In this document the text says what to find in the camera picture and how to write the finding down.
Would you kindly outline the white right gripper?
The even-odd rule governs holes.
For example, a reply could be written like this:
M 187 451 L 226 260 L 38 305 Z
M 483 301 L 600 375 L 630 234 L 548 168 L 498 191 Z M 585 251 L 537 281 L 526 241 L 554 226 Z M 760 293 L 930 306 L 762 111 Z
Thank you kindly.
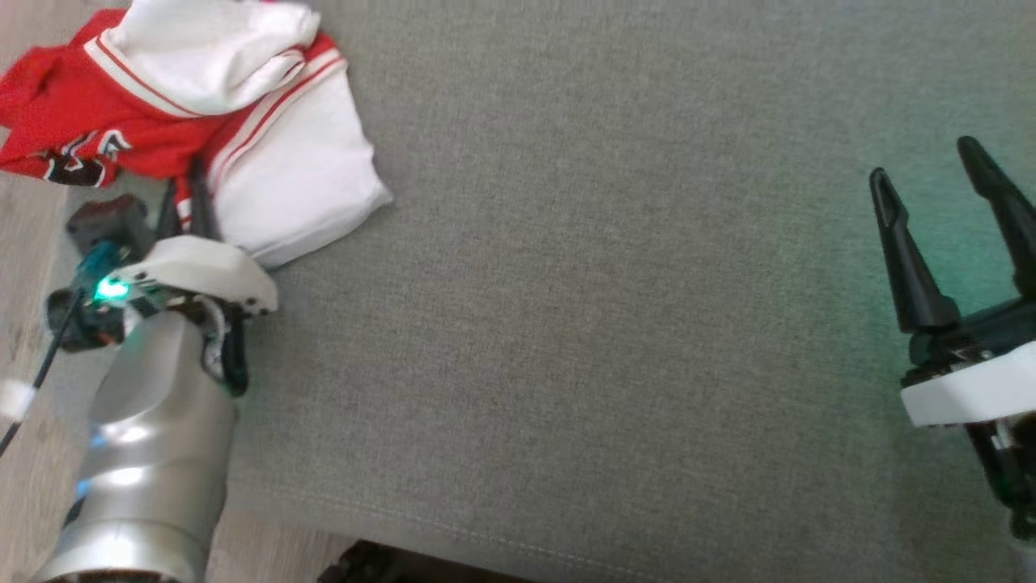
M 1035 211 L 977 138 L 956 148 L 974 191 L 987 200 L 1013 262 L 1013 282 L 1035 296 Z M 1034 410 L 1034 300 L 1018 299 L 961 317 L 937 286 L 909 229 L 909 211 L 883 168 L 868 177 L 877 237 L 897 324 L 914 365 L 900 398 L 914 427 L 989 422 Z

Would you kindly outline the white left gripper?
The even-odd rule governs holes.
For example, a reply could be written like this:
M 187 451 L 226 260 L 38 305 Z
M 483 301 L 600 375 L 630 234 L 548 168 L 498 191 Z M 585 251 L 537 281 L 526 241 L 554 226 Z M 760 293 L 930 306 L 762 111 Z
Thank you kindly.
M 280 295 L 274 278 L 243 250 L 223 243 L 200 159 L 191 163 L 188 190 L 188 235 L 182 235 L 184 229 L 177 210 L 177 181 L 170 180 L 159 204 L 159 242 L 140 262 L 120 269 L 120 282 L 130 285 L 127 296 L 137 298 L 146 289 L 172 289 L 243 307 L 252 315 L 275 313 Z

